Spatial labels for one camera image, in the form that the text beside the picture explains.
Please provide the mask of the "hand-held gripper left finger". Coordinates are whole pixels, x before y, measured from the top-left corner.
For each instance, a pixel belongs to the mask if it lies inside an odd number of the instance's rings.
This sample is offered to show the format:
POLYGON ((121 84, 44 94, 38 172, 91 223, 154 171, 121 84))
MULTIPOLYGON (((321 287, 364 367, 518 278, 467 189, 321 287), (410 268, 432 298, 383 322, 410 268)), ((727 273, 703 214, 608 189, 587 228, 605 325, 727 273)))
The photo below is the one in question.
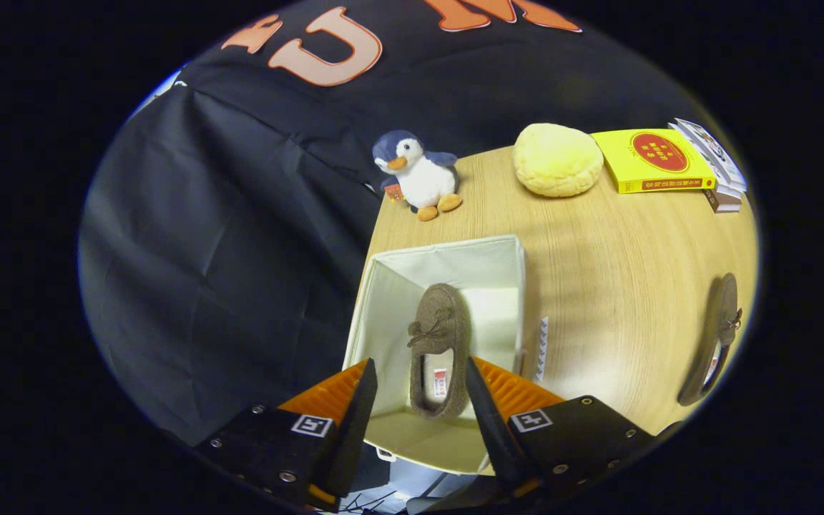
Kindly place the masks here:
POLYGON ((335 512, 352 488, 377 389, 367 358, 278 406, 252 404, 194 453, 295 511, 335 512))

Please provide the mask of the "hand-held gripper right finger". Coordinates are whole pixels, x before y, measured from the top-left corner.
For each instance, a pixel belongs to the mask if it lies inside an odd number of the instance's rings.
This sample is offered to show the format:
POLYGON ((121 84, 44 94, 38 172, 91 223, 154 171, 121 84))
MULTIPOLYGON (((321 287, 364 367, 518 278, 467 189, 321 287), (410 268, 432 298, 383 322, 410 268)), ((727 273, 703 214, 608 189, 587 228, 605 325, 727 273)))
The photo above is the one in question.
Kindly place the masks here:
POLYGON ((466 387, 503 501, 571 499, 659 444, 594 396, 565 400, 477 356, 466 387))

